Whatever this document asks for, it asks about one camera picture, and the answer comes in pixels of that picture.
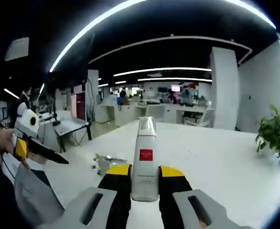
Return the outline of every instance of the red label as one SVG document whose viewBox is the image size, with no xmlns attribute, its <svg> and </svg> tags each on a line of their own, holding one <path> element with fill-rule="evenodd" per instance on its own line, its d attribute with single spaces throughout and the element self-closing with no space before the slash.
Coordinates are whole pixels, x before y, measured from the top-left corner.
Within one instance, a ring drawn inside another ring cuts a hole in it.
<svg viewBox="0 0 280 229">
<path fill-rule="evenodd" d="M 152 161 L 153 150 L 152 149 L 140 149 L 140 161 Z"/>
</svg>

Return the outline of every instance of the black ceiling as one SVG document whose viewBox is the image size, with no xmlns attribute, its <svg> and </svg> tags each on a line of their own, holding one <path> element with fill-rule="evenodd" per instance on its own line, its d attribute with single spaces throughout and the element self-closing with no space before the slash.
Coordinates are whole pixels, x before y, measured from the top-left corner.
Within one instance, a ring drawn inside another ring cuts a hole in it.
<svg viewBox="0 0 280 229">
<path fill-rule="evenodd" d="M 29 56 L 5 62 L 1 87 L 20 93 L 11 81 L 25 79 L 34 87 L 47 80 L 46 73 L 68 42 L 90 21 L 124 0 L 32 1 L 18 21 L 13 38 L 29 36 Z M 256 1 L 272 14 L 272 5 Z M 222 0 L 147 0 L 104 20 L 86 33 L 55 68 L 64 72 L 80 62 L 135 42 L 174 36 L 205 36 L 234 41 L 250 47 L 248 56 L 276 41 L 276 31 L 261 18 Z M 109 54 L 88 65 L 99 70 L 101 83 L 127 80 L 134 83 L 147 73 L 113 77 L 115 73 L 160 67 L 209 67 L 213 46 L 233 49 L 237 60 L 247 49 L 202 39 L 174 39 L 149 42 Z M 204 72 L 162 72 L 164 77 L 204 78 Z"/>
</svg>

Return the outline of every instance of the white bottle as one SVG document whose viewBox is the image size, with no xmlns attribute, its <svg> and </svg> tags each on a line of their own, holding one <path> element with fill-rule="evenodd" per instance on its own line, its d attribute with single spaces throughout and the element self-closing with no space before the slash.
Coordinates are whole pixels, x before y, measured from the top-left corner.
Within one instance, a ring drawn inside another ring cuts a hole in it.
<svg viewBox="0 0 280 229">
<path fill-rule="evenodd" d="M 140 119 L 132 170 L 131 198 L 136 201 L 156 201 L 158 164 L 156 154 L 156 122 L 153 117 Z"/>
</svg>

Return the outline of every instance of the green leaves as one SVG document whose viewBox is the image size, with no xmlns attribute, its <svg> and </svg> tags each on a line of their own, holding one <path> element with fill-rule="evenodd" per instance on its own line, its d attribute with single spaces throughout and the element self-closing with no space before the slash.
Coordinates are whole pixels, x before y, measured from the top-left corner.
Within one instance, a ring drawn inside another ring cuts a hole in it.
<svg viewBox="0 0 280 229">
<path fill-rule="evenodd" d="M 275 152 L 280 156 L 280 112 L 274 105 L 270 105 L 270 109 L 274 112 L 271 119 L 265 117 L 260 120 L 260 127 L 258 135 L 255 138 L 255 143 L 259 140 L 257 152 L 263 149 L 267 142 L 269 143 L 270 149 L 275 149 Z"/>
</svg>

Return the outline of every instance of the ceiling light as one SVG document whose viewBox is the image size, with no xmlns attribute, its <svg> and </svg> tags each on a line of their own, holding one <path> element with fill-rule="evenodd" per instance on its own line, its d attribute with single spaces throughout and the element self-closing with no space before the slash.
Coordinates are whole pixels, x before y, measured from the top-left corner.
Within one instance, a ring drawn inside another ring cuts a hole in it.
<svg viewBox="0 0 280 229">
<path fill-rule="evenodd" d="M 202 82 L 212 82 L 212 80 L 207 79 L 196 79 L 196 78 L 180 78 L 180 77 L 166 77 L 166 78 L 147 78 L 147 79 L 138 79 L 138 81 L 151 81 L 151 80 L 187 80 L 187 81 L 202 81 Z"/>
<path fill-rule="evenodd" d="M 249 10 L 251 13 L 254 13 L 255 15 L 259 16 L 260 18 L 262 18 L 265 22 L 267 22 L 269 25 L 271 25 L 273 28 L 277 28 L 275 26 L 275 24 L 273 24 L 273 22 L 265 15 L 263 14 L 262 12 L 260 12 L 258 9 L 254 8 L 253 6 L 250 6 L 240 0 L 224 0 L 224 1 L 227 1 L 227 2 L 230 2 L 232 4 L 235 4 L 237 6 L 240 6 L 246 10 Z"/>
<path fill-rule="evenodd" d="M 126 81 L 115 82 L 115 84 L 125 83 Z"/>
<path fill-rule="evenodd" d="M 208 68 L 186 68 L 186 67 L 151 68 L 151 69 L 142 69 L 142 70 L 136 70 L 136 71 L 131 71 L 131 72 L 114 74 L 113 76 L 128 75 L 128 74 L 133 74 L 133 73 L 152 72 L 152 71 L 164 71 L 164 70 L 197 70 L 197 71 L 206 71 L 206 72 L 212 71 L 211 69 L 208 69 Z"/>
<path fill-rule="evenodd" d="M 98 87 L 105 87 L 105 86 L 108 86 L 108 85 L 109 85 L 108 83 L 105 83 L 105 84 L 98 85 Z"/>
<path fill-rule="evenodd" d="M 117 6 L 113 7 L 112 9 L 108 10 L 107 12 L 103 13 L 99 17 L 95 18 L 92 22 L 90 22 L 86 27 L 84 27 L 69 43 L 68 45 L 62 50 L 60 55 L 55 60 L 54 64 L 52 65 L 50 72 L 54 70 L 56 65 L 59 63 L 59 61 L 62 59 L 62 57 L 68 52 L 68 50 L 83 36 L 85 35 L 90 29 L 92 29 L 95 25 L 102 22 L 106 18 L 110 17 L 111 15 L 126 9 L 132 5 L 135 5 L 137 3 L 143 2 L 146 0 L 127 0 L 125 2 L 122 2 L 121 4 L 118 4 Z"/>
<path fill-rule="evenodd" d="M 6 88 L 4 88 L 4 90 L 5 90 L 8 94 L 11 94 L 11 95 L 14 96 L 15 98 L 19 99 L 19 97 L 16 96 L 13 92 L 7 90 Z"/>
<path fill-rule="evenodd" d="M 44 84 L 41 86 L 39 94 L 41 94 L 41 92 L 43 91 L 43 88 L 44 88 Z"/>
</svg>

